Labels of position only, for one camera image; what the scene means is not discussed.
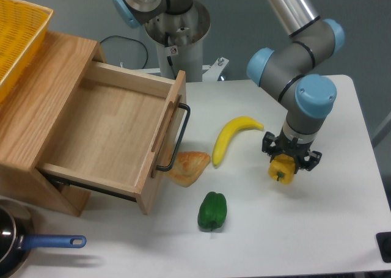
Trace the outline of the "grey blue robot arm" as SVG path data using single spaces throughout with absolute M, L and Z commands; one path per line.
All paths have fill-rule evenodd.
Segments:
M 322 157 L 311 145 L 337 98 L 335 84 L 311 71 L 341 49 L 345 32 L 309 0 L 268 1 L 291 43 L 279 51 L 262 48 L 247 65 L 247 76 L 287 110 L 280 134 L 267 132 L 262 150 L 271 160 L 290 157 L 295 172 L 310 171 Z

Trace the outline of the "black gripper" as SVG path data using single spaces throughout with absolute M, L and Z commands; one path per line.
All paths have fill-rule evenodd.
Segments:
M 281 131 L 279 137 L 267 131 L 262 139 L 261 150 L 270 157 L 270 162 L 276 155 L 287 155 L 294 159 L 295 170 L 297 174 L 299 170 L 311 171 L 321 161 L 322 153 L 311 151 L 310 146 L 312 141 L 303 142 L 300 138 L 288 138 Z

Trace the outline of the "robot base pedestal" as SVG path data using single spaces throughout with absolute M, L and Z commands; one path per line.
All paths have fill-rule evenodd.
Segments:
M 143 27 L 154 42 L 161 76 L 188 82 L 203 75 L 203 40 L 211 27 L 210 14 L 196 0 L 112 0 L 130 28 Z

